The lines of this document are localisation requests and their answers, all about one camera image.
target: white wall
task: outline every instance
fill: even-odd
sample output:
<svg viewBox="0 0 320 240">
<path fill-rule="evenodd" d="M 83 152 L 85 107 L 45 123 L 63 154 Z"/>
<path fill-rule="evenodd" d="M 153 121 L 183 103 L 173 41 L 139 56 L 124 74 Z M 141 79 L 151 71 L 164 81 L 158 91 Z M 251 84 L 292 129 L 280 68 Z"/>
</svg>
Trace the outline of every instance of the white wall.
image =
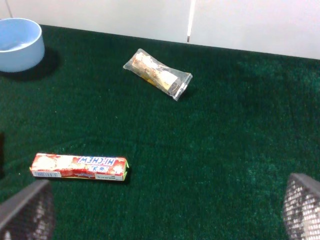
<svg viewBox="0 0 320 240">
<path fill-rule="evenodd" d="M 10 13 L 8 11 L 5 0 L 0 0 L 0 19 L 10 18 Z"/>
<path fill-rule="evenodd" d="M 191 44 L 320 59 L 320 0 L 197 0 Z"/>
<path fill-rule="evenodd" d="M 186 43 L 192 0 L 7 1 L 40 24 Z M 320 59 L 320 0 L 196 0 L 190 44 Z"/>
<path fill-rule="evenodd" d="M 191 0 L 8 0 L 39 24 L 185 42 Z"/>
</svg>

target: bowl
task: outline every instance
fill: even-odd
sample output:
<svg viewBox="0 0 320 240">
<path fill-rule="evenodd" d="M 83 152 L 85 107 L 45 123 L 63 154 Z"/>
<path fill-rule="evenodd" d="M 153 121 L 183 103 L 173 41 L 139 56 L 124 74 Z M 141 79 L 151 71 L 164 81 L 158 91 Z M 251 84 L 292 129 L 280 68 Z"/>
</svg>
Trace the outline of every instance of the bowl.
<svg viewBox="0 0 320 240">
<path fill-rule="evenodd" d="M 0 20 L 0 71 L 16 73 L 41 62 L 45 55 L 42 29 L 25 18 Z"/>
</svg>

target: candy package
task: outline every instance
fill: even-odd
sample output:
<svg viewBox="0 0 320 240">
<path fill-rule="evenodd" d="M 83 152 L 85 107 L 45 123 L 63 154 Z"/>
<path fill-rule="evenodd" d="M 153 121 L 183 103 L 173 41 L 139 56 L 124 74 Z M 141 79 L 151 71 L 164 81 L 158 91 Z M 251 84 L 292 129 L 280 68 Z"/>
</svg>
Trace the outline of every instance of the candy package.
<svg viewBox="0 0 320 240">
<path fill-rule="evenodd" d="M 176 70 L 162 64 L 143 49 L 138 49 L 123 68 L 137 74 L 176 101 L 186 90 L 193 77 L 189 72 Z"/>
<path fill-rule="evenodd" d="M 128 162 L 124 157 L 74 156 L 37 153 L 30 171 L 38 178 L 78 178 L 124 181 Z"/>
</svg>

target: blue lettering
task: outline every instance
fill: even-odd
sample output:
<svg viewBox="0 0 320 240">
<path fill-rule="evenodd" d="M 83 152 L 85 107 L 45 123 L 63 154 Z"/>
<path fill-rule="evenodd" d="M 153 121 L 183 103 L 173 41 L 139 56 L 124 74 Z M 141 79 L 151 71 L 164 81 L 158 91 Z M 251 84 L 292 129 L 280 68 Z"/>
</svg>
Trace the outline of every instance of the blue lettering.
<svg viewBox="0 0 320 240">
<path fill-rule="evenodd" d="M 106 158 L 105 159 L 105 164 L 106 166 L 112 166 L 115 163 L 116 159 L 115 158 Z"/>
<path fill-rule="evenodd" d="M 78 160 L 78 164 L 85 164 L 87 161 L 87 157 L 82 156 L 79 160 Z"/>
<path fill-rule="evenodd" d="M 90 164 L 92 162 L 92 159 L 94 159 L 92 156 L 89 157 L 88 161 L 86 162 L 87 164 Z"/>
<path fill-rule="evenodd" d="M 94 157 L 92 164 L 98 164 L 100 165 L 103 162 L 104 158 L 103 157 Z"/>
</svg>

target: barcode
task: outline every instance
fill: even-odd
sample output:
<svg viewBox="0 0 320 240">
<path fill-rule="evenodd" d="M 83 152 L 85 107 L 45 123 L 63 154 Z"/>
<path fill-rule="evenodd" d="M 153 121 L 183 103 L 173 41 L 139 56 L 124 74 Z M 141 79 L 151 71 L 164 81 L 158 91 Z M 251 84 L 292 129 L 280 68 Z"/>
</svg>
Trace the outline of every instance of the barcode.
<svg viewBox="0 0 320 240">
<path fill-rule="evenodd" d="M 61 178 L 58 171 L 34 171 L 33 176 L 40 178 Z"/>
</svg>

